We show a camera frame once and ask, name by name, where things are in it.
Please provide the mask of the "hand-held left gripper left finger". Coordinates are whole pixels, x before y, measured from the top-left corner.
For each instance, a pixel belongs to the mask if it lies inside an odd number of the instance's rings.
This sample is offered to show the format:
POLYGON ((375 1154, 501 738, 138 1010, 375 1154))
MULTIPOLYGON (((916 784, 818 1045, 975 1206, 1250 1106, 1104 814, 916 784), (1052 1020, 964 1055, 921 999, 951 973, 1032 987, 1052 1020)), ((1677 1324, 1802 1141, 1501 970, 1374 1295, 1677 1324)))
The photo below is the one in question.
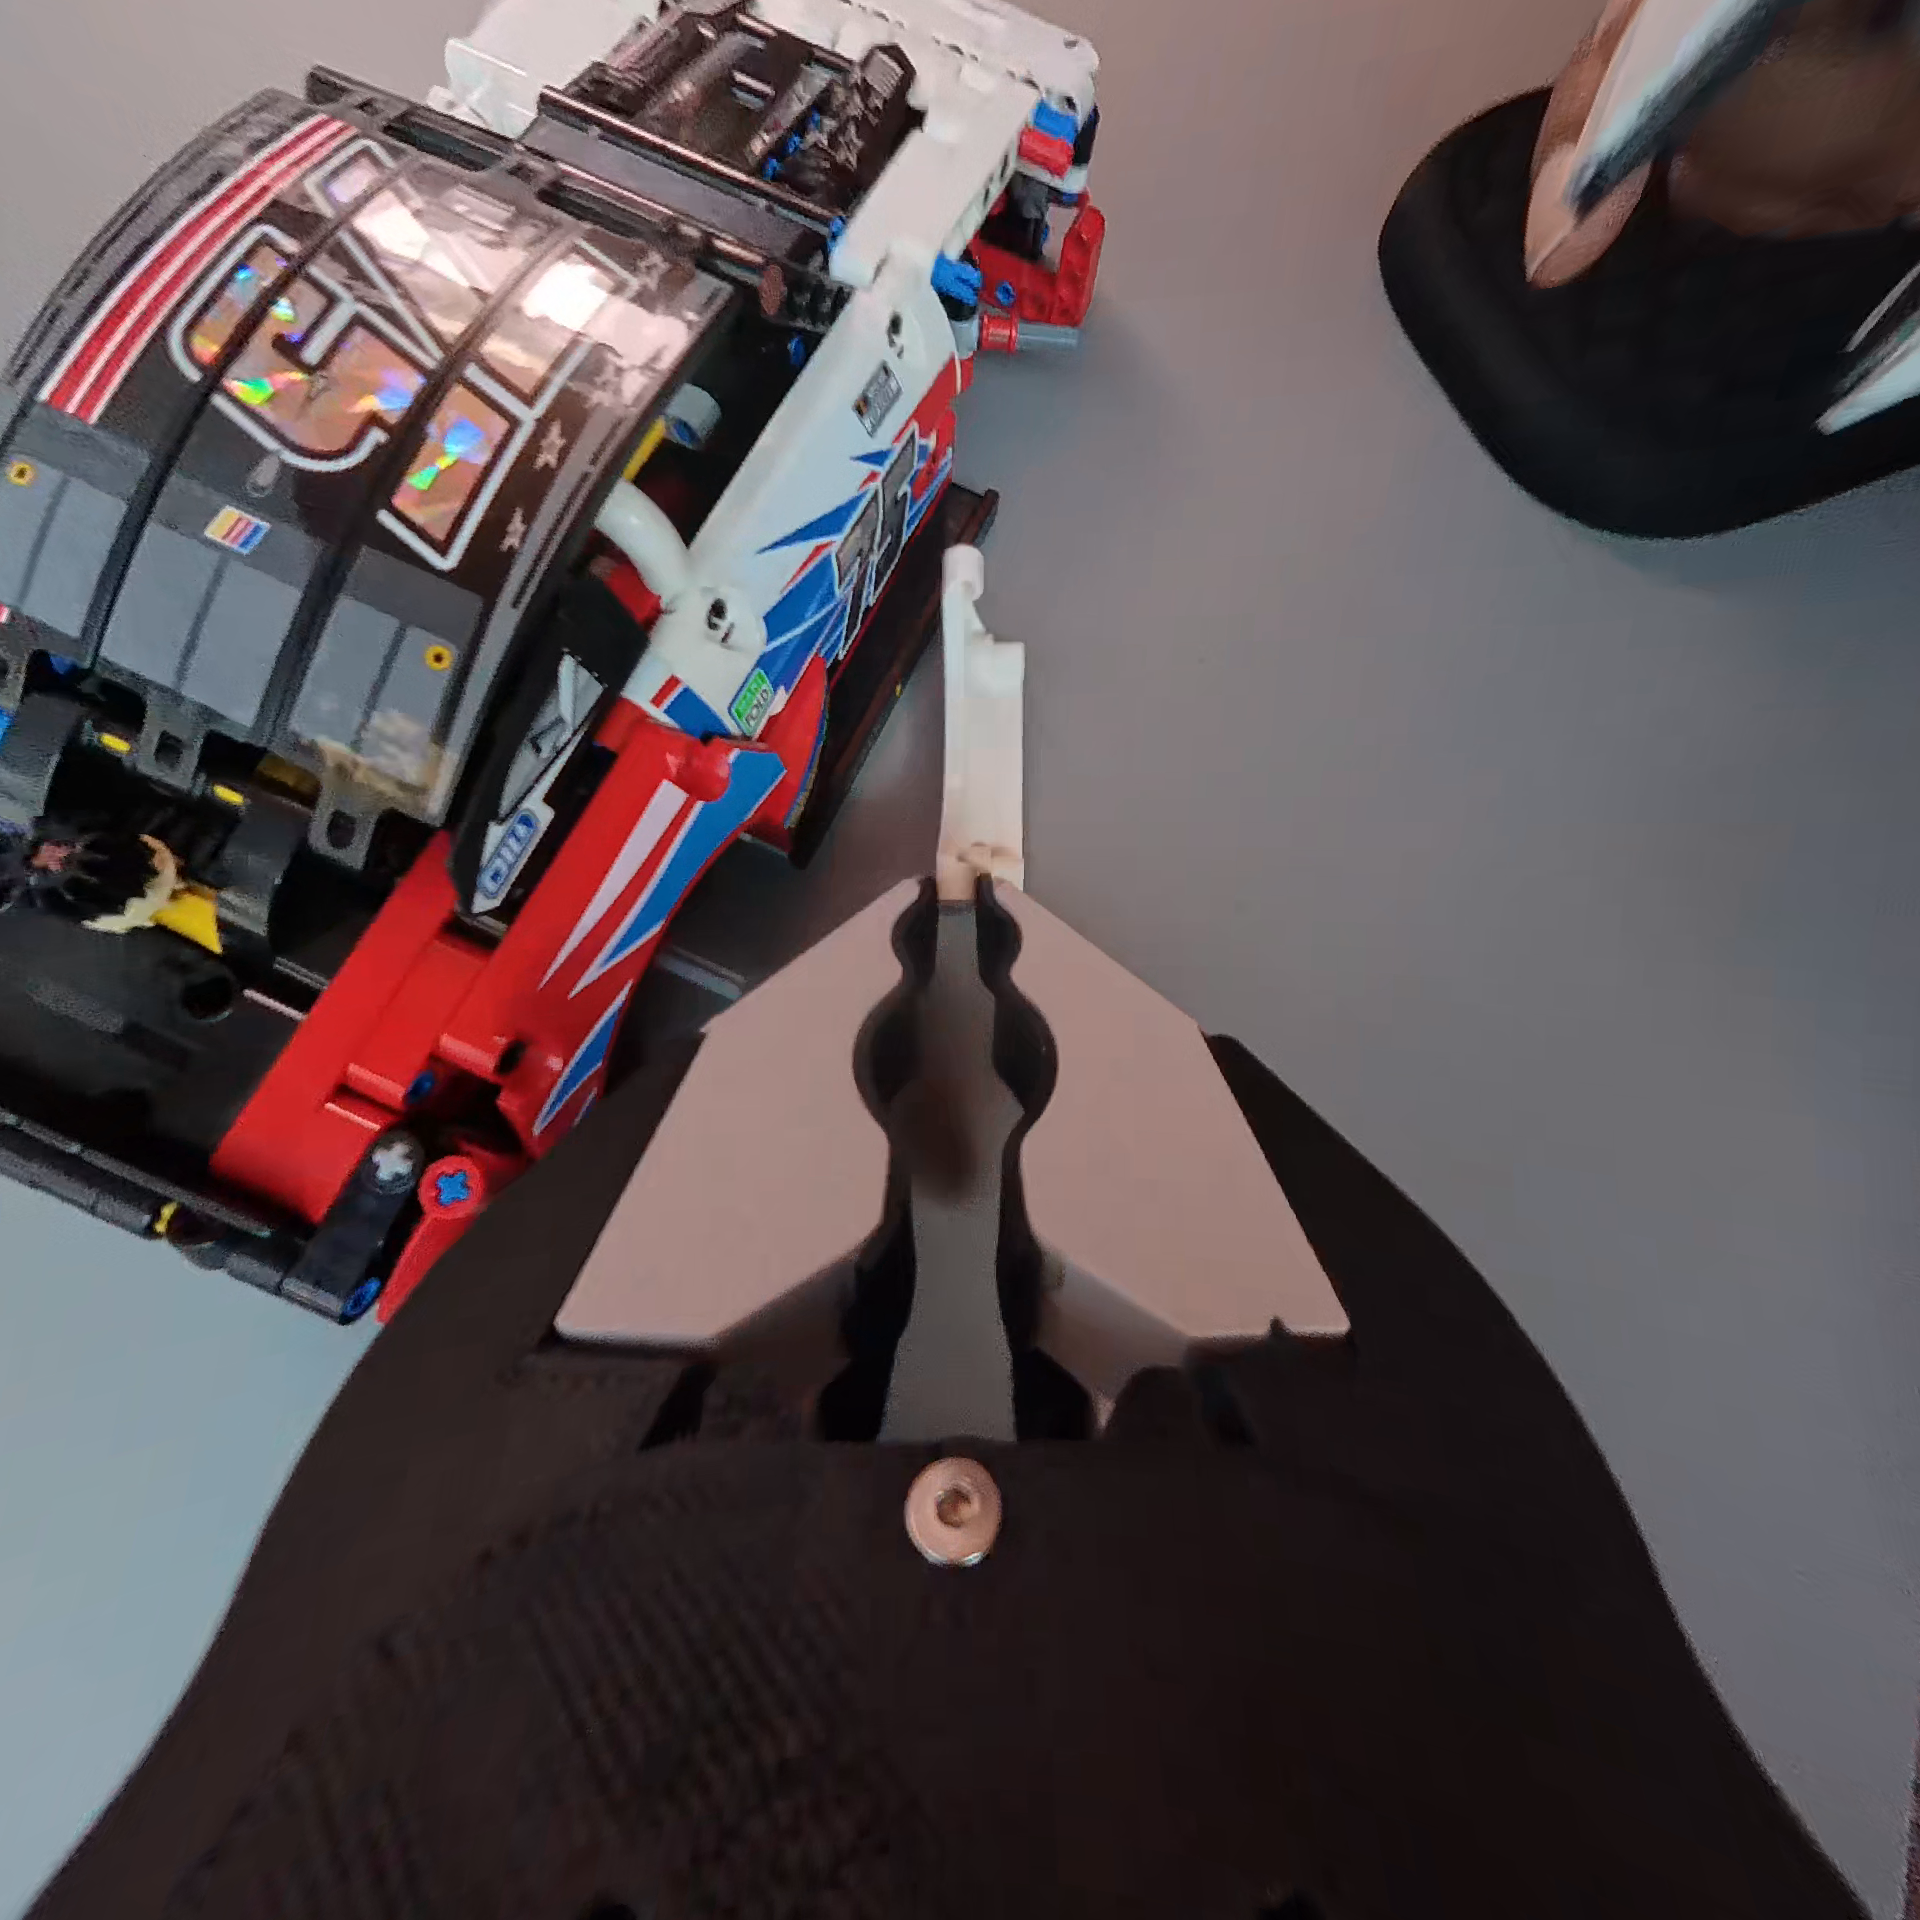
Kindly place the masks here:
POLYGON ((878 1437, 919 1278, 898 1109, 936 958, 936 884, 904 880, 709 1022, 562 1342, 742 1373, 822 1437, 878 1437))

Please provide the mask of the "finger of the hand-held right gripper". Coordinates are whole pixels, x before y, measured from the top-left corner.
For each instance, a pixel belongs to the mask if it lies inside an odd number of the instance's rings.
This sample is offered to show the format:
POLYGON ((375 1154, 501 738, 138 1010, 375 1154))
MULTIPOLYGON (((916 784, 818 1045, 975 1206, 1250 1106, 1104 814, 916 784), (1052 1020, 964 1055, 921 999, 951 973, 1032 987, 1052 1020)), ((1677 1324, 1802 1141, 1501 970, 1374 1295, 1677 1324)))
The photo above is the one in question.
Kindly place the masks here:
POLYGON ((1834 390, 1815 421, 1833 437, 1917 396, 1917 272, 1906 272, 1842 351, 1834 390))
POLYGON ((1557 74, 1526 175, 1522 270, 1557 285, 1614 245, 1647 181, 1718 136, 1767 64, 1828 4, 1608 3, 1557 74))

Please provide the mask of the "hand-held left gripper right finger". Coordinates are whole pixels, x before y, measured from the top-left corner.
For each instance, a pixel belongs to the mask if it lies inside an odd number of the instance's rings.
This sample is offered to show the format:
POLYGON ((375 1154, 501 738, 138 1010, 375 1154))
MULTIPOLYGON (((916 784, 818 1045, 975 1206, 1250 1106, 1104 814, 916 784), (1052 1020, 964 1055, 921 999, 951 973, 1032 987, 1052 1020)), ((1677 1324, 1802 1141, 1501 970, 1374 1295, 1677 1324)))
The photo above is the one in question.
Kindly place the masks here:
POLYGON ((978 880, 998 1163, 997 1293, 1014 1434, 1073 1440, 1142 1373, 1351 1316, 1216 1050, 1185 1010, 1004 880, 978 880))

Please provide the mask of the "white curved brick piece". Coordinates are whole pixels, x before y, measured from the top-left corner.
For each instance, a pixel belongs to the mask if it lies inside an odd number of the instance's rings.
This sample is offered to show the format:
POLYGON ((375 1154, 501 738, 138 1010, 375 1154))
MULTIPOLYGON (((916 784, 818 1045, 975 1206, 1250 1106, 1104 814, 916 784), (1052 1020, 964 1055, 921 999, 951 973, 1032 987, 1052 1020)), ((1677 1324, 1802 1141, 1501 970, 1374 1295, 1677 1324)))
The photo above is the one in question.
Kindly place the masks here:
POLYGON ((978 612, 982 556, 943 550, 943 794, 932 878, 941 906, 967 906, 981 880, 1024 886, 1024 647, 978 612))

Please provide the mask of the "toy brick race car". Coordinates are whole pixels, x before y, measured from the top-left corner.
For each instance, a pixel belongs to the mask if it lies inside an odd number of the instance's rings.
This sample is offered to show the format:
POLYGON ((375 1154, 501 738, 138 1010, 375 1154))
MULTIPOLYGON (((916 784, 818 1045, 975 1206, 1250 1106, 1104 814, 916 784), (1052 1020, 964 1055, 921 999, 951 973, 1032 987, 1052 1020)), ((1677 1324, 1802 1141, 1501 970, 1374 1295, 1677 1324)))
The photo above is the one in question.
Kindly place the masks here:
POLYGON ((1073 346, 1096 47, 492 4, 189 140, 5 371, 5 1176, 350 1325, 804 866, 940 627, 982 351, 1073 346))

